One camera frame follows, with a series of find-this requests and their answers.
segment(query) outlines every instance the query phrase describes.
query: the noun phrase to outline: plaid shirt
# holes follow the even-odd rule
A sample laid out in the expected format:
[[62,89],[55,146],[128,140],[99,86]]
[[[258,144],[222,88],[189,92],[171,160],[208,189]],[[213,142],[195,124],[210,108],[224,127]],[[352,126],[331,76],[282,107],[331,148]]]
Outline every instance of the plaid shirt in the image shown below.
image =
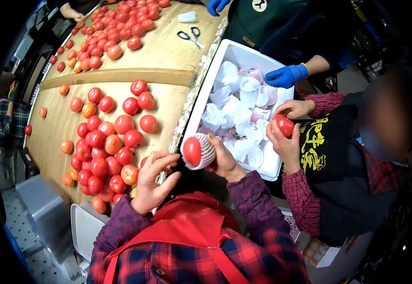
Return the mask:
[[[248,173],[227,190],[250,232],[247,239],[224,228],[235,236],[224,241],[222,250],[238,270],[251,283],[309,283],[290,227],[259,174]],[[137,214],[129,202],[127,195],[121,198],[97,236],[87,283],[102,283],[106,256],[150,225],[152,214]],[[207,250],[178,244],[132,246],[119,256],[116,270],[117,283],[228,283]]]
[[2,147],[21,148],[24,141],[24,128],[27,125],[29,112],[21,108],[13,108],[13,115],[7,115],[8,99],[0,99],[0,140]]
[[[315,109],[309,116],[313,119],[325,116],[338,107],[346,95],[342,92],[309,95],[306,100],[311,99],[315,102]],[[364,146],[362,148],[366,157],[371,195],[397,190],[407,181],[409,177],[408,168],[377,160],[365,150]],[[311,191],[304,171],[301,169],[292,175],[283,173],[282,191],[290,204],[298,228],[312,236],[321,235],[321,199],[317,198]]]

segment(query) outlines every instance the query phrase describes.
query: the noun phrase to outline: wooden sorting table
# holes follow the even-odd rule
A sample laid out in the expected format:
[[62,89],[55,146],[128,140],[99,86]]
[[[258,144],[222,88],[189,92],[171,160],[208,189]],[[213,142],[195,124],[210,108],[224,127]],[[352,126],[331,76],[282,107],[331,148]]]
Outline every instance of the wooden sorting table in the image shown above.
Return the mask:
[[[109,9],[116,9],[116,5],[109,5]],[[189,11],[195,11],[197,21],[179,23],[177,15]],[[64,71],[59,72],[56,66],[60,61],[67,63],[69,49],[59,55],[56,64],[50,67],[40,84],[28,121],[32,125],[32,134],[25,139],[25,146],[41,175],[52,179],[73,203],[80,204],[92,199],[93,196],[81,192],[78,182],[73,188],[62,184],[62,176],[68,172],[72,154],[61,152],[61,142],[68,139],[75,144],[80,139],[76,132],[78,124],[87,122],[81,112],[70,110],[70,100],[79,97],[86,103],[89,90],[92,87],[101,88],[104,95],[113,97],[116,107],[110,113],[97,108],[97,115],[102,121],[114,123],[119,115],[125,114],[122,104],[133,96],[130,85],[135,79],[146,80],[156,100],[152,110],[140,111],[132,116],[136,128],[140,130],[140,117],[150,114],[156,117],[158,129],[154,134],[141,131],[145,141],[132,149],[135,156],[131,164],[138,167],[141,159],[152,151],[176,152],[200,85],[228,24],[226,12],[222,12],[220,17],[212,17],[203,5],[172,1],[171,6],[162,9],[160,18],[155,21],[155,28],[141,38],[142,48],[131,51],[127,48],[127,41],[122,40],[118,43],[123,50],[122,57],[110,60],[104,54],[102,65],[96,71],[75,74],[66,66]],[[90,19],[86,20],[86,26],[92,26]],[[198,50],[193,42],[177,37],[178,31],[190,34],[192,26],[200,29],[199,41],[205,49]],[[78,51],[86,38],[81,31],[71,36],[74,42],[72,49]],[[66,96],[59,94],[62,84],[70,87]],[[38,115],[42,107],[48,110],[45,118]]]

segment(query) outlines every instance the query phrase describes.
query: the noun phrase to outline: white styrofoam box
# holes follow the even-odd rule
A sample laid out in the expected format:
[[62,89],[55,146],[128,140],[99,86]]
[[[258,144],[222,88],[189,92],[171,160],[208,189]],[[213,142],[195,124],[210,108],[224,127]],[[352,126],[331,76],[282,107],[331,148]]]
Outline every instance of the white styrofoam box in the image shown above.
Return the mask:
[[[184,139],[191,137],[198,130],[201,122],[201,116],[203,115],[206,103],[209,99],[212,86],[214,84],[215,77],[219,71],[220,65],[224,61],[230,61],[236,64],[240,69],[249,71],[251,68],[257,69],[264,76],[266,73],[277,70],[284,67],[282,63],[272,59],[269,56],[261,54],[259,51],[251,49],[245,45],[239,44],[231,40],[223,40],[220,43],[217,53],[211,62],[209,71],[204,79],[203,86],[199,91],[198,98],[196,99],[195,106],[193,107],[192,115],[189,123],[187,124],[186,133],[183,137],[181,147],[184,144]],[[289,89],[278,88],[277,89],[277,102],[269,107],[271,110],[270,118],[272,117],[274,110],[277,106],[281,105],[287,99],[293,99],[294,87]],[[256,170],[263,179],[274,181],[277,179],[281,168],[281,158],[272,149],[272,142],[263,140],[260,143],[261,150],[263,151],[263,163],[260,167],[254,168],[247,164],[240,163],[240,165],[247,171],[251,172]]]
[[105,222],[97,219],[85,210],[83,204],[79,206],[73,203],[70,207],[70,216],[72,219],[73,246],[75,250],[90,263],[95,238],[98,236],[103,225],[105,225]]

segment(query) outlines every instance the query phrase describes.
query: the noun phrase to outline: blue rubber glove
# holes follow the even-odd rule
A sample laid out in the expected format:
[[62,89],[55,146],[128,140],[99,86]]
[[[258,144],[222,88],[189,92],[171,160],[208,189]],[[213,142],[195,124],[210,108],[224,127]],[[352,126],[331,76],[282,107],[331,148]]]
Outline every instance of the blue rubber glove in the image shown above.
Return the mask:
[[207,11],[209,14],[213,15],[214,17],[218,17],[219,14],[217,12],[223,11],[226,5],[230,3],[231,0],[211,0],[209,5],[207,6]]
[[305,65],[290,65],[267,73],[264,81],[273,87],[289,89],[308,76],[309,70]]

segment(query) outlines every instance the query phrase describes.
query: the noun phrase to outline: red apron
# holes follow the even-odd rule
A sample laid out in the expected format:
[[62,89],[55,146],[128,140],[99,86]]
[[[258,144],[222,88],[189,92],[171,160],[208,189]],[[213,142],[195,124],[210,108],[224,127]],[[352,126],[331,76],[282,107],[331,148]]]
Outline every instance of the red apron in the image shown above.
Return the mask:
[[104,284],[113,283],[118,258],[123,251],[147,242],[206,249],[231,284],[249,283],[220,248],[225,239],[232,238],[223,230],[223,225],[240,233],[237,221],[220,201],[209,194],[195,191],[192,194],[179,195],[155,213],[151,222],[152,225],[107,256],[110,264]]

